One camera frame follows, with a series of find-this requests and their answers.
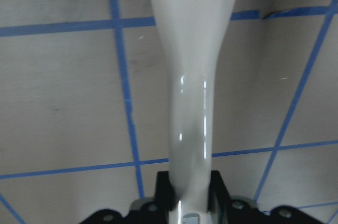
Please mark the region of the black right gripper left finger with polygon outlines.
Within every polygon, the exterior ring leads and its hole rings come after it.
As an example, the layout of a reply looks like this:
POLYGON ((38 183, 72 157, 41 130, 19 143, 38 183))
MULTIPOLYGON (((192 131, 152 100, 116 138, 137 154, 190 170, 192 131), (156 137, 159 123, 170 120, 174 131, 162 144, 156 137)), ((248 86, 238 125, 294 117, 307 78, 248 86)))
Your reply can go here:
POLYGON ((157 172, 154 200, 167 212, 175 207, 175 192, 170 183, 168 171, 157 172))

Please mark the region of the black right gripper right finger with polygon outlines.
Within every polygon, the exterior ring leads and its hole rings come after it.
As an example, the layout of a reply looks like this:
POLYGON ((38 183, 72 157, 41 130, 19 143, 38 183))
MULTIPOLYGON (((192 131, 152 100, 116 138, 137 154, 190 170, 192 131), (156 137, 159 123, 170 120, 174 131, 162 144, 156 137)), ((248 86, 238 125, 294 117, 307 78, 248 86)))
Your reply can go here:
POLYGON ((230 194, 220 172, 212 170, 209 184, 208 210, 213 213, 225 213, 230 202, 230 194))

